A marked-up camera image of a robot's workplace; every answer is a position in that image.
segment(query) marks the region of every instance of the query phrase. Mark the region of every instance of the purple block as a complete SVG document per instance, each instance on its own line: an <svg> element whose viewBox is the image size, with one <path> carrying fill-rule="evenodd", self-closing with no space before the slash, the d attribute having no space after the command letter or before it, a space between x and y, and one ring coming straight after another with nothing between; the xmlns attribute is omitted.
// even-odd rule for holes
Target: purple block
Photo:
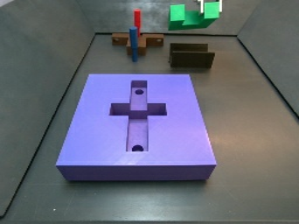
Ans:
<svg viewBox="0 0 299 224"><path fill-rule="evenodd" d="M188 74L90 74L56 166L66 180L207 179L216 166Z"/></svg>

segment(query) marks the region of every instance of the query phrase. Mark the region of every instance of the green object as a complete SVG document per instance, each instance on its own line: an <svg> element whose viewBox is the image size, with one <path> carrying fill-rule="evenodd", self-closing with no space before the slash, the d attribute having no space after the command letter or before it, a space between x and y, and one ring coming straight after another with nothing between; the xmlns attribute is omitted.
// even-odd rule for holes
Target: green object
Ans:
<svg viewBox="0 0 299 224"><path fill-rule="evenodd" d="M189 30L207 28L220 17L220 3L204 3L204 13L185 10L184 4L171 5L168 17L168 30Z"/></svg>

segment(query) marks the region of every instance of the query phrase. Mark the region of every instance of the gray floor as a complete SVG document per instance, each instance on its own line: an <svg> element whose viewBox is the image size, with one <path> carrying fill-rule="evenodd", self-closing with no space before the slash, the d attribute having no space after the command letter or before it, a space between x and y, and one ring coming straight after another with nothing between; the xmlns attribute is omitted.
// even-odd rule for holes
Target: gray floor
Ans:
<svg viewBox="0 0 299 224"><path fill-rule="evenodd" d="M208 43L211 70L171 69ZM88 74L191 74L217 167L207 182L66 182L54 168ZM165 36L132 63L97 35L4 221L299 221L299 125L236 38Z"/></svg>

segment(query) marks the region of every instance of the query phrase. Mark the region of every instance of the cross-shaped cutout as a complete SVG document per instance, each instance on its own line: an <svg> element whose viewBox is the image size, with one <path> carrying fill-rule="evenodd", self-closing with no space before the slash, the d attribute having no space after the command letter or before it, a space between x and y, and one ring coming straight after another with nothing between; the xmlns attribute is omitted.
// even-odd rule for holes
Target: cross-shaped cutout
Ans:
<svg viewBox="0 0 299 224"><path fill-rule="evenodd" d="M129 103L110 103L110 116L128 116L126 151L148 151L148 116L167 116L165 103L147 103L147 81L132 80Z"/></svg>

